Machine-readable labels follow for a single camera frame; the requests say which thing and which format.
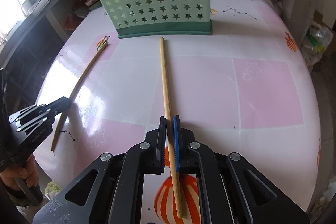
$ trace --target orange object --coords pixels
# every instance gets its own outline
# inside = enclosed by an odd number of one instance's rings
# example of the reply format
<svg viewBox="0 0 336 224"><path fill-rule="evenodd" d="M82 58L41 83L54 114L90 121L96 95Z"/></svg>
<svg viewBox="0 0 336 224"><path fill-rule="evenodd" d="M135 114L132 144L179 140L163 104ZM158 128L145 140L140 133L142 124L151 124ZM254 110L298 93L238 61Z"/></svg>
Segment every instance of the orange object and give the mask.
<svg viewBox="0 0 336 224"><path fill-rule="evenodd" d="M298 47L294 41L293 38L291 38L291 36L286 32L287 37L285 37L286 41L287 41L287 47L290 48L290 50L292 50L293 52L296 52L298 50Z"/></svg>
<svg viewBox="0 0 336 224"><path fill-rule="evenodd" d="M168 147L165 150L165 165L170 167ZM200 224L201 212L196 178L191 175L181 176L180 186L183 197L183 218L177 217L171 176L164 181L155 196L156 215L166 224Z"/></svg>

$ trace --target wooden stick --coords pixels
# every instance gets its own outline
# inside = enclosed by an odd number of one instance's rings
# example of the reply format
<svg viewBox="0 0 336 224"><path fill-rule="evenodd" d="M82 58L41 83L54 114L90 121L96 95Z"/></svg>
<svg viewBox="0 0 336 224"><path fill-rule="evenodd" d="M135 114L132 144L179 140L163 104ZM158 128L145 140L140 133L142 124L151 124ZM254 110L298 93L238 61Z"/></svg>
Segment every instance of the wooden stick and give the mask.
<svg viewBox="0 0 336 224"><path fill-rule="evenodd" d="M161 54L162 87L163 87L163 100L165 104L170 173L171 173L171 180L173 182L173 191L175 197L177 217L182 218L183 214L182 214L180 178L179 173L176 172L175 167L174 135L172 131L172 120L171 120L171 110L169 101L169 86L167 77L167 62L166 62L165 45L163 37L160 37L160 54Z"/></svg>
<svg viewBox="0 0 336 224"><path fill-rule="evenodd" d="M73 102L76 98L76 95L77 95L77 92L78 92L78 89L80 88L84 78L86 77L87 73L89 72L89 70L91 69L91 67L93 66L93 64L95 63L95 61L97 60L97 58L99 57L99 55L101 55L101 53L106 49L106 47L108 46L108 42L105 42L102 47L97 51L97 53L95 54L95 56L92 58L92 60L90 61L90 63L87 65L87 67L85 68L85 70L83 71L82 75L79 77L75 87L73 88L70 96L69 96L69 99ZM56 130L55 130L55 133L54 133L54 138L52 140L52 144L51 144L51 151L55 151L55 146L56 146L56 143L57 143L57 138L58 138L58 135L62 129L62 126L64 125L64 122L66 120L68 116L68 112L67 111L64 111L62 112L61 114L61 117L59 118L58 120L58 124L56 126Z"/></svg>

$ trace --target pink tablecloth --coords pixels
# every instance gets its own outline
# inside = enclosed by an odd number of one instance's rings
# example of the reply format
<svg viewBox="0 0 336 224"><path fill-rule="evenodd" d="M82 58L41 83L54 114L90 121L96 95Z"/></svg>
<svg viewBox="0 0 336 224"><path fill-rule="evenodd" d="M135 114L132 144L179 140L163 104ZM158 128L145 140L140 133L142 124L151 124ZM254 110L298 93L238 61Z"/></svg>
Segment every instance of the pink tablecloth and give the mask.
<svg viewBox="0 0 336 224"><path fill-rule="evenodd" d="M165 36L173 113L196 140L215 152L241 153L306 210L318 170L320 120L300 51L264 0L211 0L211 7L213 35ZM103 8L91 12L72 34L37 100L47 104L68 96L97 42L109 36L110 45L80 89L55 154L50 151L53 134L35 152L61 186L101 153L124 153L143 141L164 114L159 38L119 40L104 13ZM154 202L168 176L166 167L162 176L145 177L142 223L163 223L164 212ZM160 193L157 198L162 201Z"/></svg>

